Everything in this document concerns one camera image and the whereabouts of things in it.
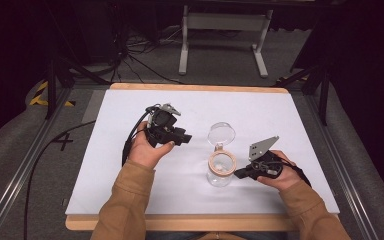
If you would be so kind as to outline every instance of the tan sleeve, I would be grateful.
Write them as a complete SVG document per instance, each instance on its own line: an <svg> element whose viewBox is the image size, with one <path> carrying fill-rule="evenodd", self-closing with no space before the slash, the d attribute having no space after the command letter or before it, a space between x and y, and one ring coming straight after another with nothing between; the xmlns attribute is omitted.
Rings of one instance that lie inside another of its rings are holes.
<svg viewBox="0 0 384 240"><path fill-rule="evenodd" d="M99 212L92 240L145 239L145 210L155 171L127 161L120 171L110 199Z"/></svg>
<svg viewBox="0 0 384 240"><path fill-rule="evenodd" d="M300 230L300 240L351 239L339 219L327 211L324 201L304 181L279 194Z"/></svg>

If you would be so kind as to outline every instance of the table leg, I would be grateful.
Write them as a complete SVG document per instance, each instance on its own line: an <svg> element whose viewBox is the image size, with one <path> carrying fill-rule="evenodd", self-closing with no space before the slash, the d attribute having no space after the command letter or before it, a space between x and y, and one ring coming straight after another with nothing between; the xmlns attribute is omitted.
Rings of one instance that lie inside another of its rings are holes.
<svg viewBox="0 0 384 240"><path fill-rule="evenodd" d="M179 74L185 75L188 66L188 6L183 8L183 25L182 25L182 52L180 53Z"/></svg>
<svg viewBox="0 0 384 240"><path fill-rule="evenodd" d="M264 64L263 56L261 55L261 49L263 48L264 39L267 35L267 30L269 29L271 16L273 14L273 10L267 11L266 19L263 22L263 26L261 27L261 34L258 44L253 44L252 49L255 56L255 61L257 62L258 70L260 71L260 76L262 78L268 77L267 68Z"/></svg>

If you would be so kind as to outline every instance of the glass jar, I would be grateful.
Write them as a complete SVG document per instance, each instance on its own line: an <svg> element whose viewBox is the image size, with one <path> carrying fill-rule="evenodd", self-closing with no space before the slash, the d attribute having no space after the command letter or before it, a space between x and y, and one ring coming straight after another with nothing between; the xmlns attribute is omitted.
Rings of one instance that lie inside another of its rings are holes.
<svg viewBox="0 0 384 240"><path fill-rule="evenodd" d="M210 128L208 142L214 145L214 152L208 159L207 180L215 187L225 187L232 181L236 158L223 146L231 143L235 136L235 130L226 122L216 123Z"/></svg>

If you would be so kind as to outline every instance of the wooden table edge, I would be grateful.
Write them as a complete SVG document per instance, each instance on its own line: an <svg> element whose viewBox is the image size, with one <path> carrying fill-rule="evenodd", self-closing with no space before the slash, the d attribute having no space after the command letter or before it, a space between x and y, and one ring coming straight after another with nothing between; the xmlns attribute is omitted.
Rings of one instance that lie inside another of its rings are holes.
<svg viewBox="0 0 384 240"><path fill-rule="evenodd" d="M298 231L282 214L156 214L145 218L150 231ZM97 222L98 215L68 215L65 225L73 231L92 231Z"/></svg>
<svg viewBox="0 0 384 240"><path fill-rule="evenodd" d="M259 92L259 93L289 93L285 88L272 87L243 87L243 86L213 86L213 85L174 85L174 84L143 84L143 83L113 83L111 90L164 90L164 91L224 91L224 92Z"/></svg>

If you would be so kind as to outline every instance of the yellow tape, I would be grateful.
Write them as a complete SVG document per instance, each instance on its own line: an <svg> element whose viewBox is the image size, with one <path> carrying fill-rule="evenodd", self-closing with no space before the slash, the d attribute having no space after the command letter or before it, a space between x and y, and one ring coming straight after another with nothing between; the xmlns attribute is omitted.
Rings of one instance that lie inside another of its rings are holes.
<svg viewBox="0 0 384 240"><path fill-rule="evenodd" d="M42 84L40 84L39 88L37 89L36 93L34 94L32 100L30 101L30 105L42 105L42 106L48 106L47 100L41 100L40 97L42 96L43 92L45 91L46 87L48 87L48 81L43 80ZM66 107L74 107L76 106L76 101L67 101L65 102L64 106Z"/></svg>

